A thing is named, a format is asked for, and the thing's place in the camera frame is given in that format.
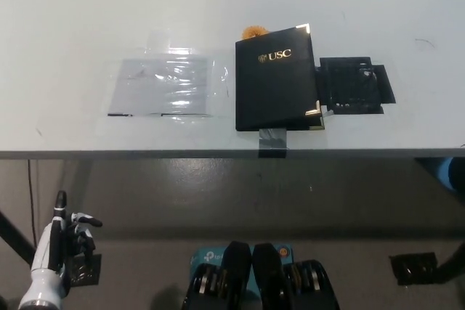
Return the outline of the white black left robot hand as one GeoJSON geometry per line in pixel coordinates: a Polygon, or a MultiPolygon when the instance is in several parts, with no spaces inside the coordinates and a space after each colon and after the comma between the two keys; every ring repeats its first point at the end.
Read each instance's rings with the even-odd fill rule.
{"type": "Polygon", "coordinates": [[[101,226],[102,222],[89,214],[70,213],[67,193],[60,190],[52,220],[42,232],[31,270],[48,269],[63,274],[66,265],[80,255],[84,256],[87,265],[91,265],[96,246],[89,228],[101,226]]]}

